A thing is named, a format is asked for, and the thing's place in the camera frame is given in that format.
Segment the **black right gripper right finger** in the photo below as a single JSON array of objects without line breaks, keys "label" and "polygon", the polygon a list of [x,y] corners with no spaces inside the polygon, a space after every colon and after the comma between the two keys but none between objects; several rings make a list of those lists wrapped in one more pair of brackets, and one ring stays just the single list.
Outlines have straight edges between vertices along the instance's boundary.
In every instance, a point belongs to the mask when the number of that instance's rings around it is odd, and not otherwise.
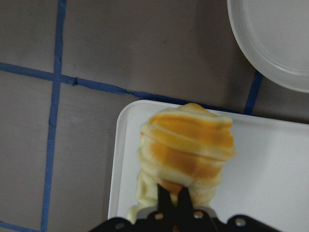
[{"label": "black right gripper right finger", "polygon": [[192,213],[193,204],[189,194],[188,188],[182,188],[178,194],[178,204],[176,207],[180,213]]}]

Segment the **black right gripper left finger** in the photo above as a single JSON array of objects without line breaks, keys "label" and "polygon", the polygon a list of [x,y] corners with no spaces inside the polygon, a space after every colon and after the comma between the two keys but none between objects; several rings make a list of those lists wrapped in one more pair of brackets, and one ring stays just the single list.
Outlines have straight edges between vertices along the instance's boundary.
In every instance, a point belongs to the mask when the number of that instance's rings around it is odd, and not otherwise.
[{"label": "black right gripper left finger", "polygon": [[157,209],[162,213],[170,213],[174,210],[170,192],[157,184]]}]

